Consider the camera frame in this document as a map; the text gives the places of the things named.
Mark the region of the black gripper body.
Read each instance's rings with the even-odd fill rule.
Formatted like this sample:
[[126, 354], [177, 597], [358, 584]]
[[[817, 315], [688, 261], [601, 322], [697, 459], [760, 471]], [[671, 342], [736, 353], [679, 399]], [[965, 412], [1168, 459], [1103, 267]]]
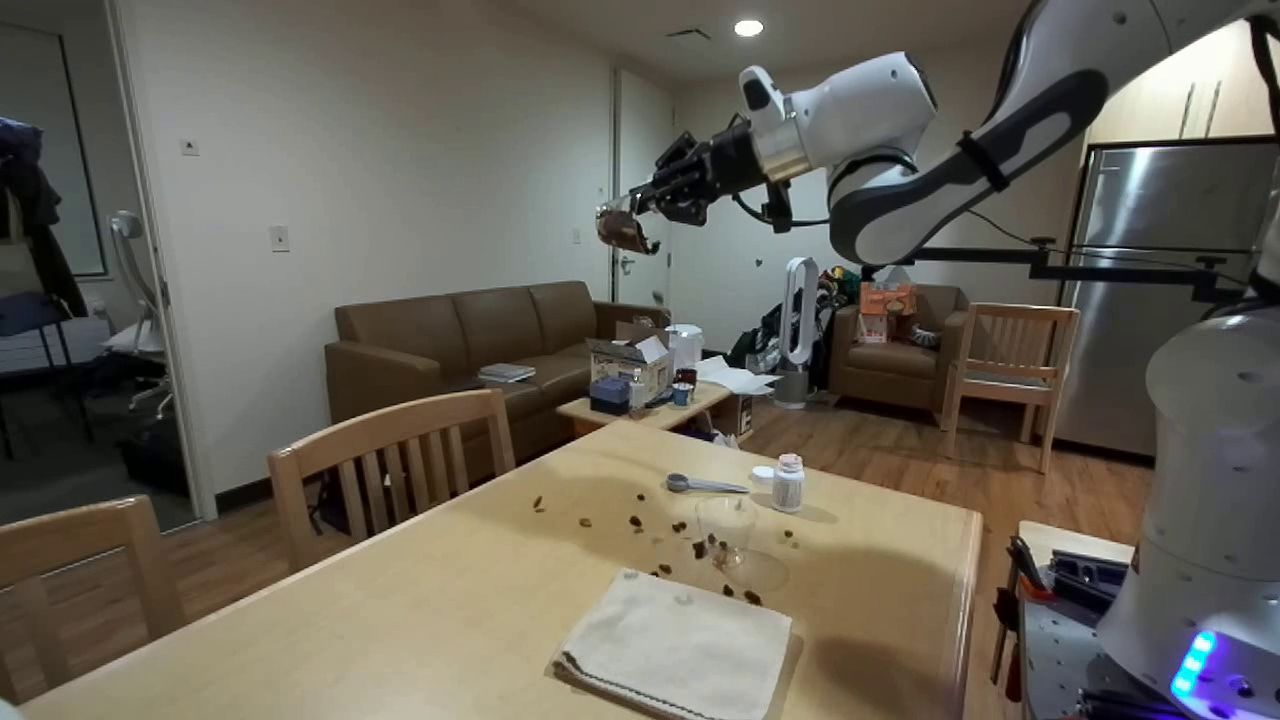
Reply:
[[713, 139], [679, 136], [651, 171], [651, 204], [679, 224], [703, 224], [719, 196], [765, 178], [753, 131], [727, 128]]

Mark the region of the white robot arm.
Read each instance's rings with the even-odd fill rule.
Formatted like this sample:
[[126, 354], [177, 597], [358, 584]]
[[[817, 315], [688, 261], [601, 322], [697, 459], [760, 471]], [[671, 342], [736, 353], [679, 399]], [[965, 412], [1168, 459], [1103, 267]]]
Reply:
[[1280, 0], [1031, 0], [995, 102], [928, 164], [911, 147], [937, 118], [937, 95], [907, 51], [794, 92], [747, 63], [736, 81], [744, 115], [713, 139], [671, 139], [644, 183], [598, 210], [598, 230], [647, 242], [644, 210], [703, 224], [726, 196], [825, 171], [827, 242], [857, 264], [895, 264], [1078, 139], [1130, 81], [1238, 21], [1278, 29]]

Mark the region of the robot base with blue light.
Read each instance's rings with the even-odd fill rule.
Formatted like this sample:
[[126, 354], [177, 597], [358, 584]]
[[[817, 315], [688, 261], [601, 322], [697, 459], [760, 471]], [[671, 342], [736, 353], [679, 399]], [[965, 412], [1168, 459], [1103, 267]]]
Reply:
[[1202, 720], [1280, 720], [1280, 310], [1149, 360], [1157, 480], [1102, 647]]

